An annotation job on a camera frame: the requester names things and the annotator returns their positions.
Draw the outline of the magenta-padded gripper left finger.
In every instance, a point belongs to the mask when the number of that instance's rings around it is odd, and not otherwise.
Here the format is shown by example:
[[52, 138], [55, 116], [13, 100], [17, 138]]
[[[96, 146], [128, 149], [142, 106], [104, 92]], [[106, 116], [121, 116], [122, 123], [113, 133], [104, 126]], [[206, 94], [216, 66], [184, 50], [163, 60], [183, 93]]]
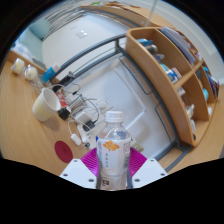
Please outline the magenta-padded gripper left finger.
[[90, 150], [81, 159], [74, 158], [60, 174], [60, 177], [83, 188], [96, 189], [99, 163], [96, 149]]

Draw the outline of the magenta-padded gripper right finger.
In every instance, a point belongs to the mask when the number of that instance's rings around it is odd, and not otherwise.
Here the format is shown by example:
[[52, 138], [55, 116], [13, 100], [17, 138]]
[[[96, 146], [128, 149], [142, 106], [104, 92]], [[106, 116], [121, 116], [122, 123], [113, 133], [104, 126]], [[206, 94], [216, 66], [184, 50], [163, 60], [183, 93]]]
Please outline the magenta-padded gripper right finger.
[[136, 149], [131, 148], [127, 174], [128, 189], [141, 188], [165, 176], [167, 172], [156, 159], [147, 159]]

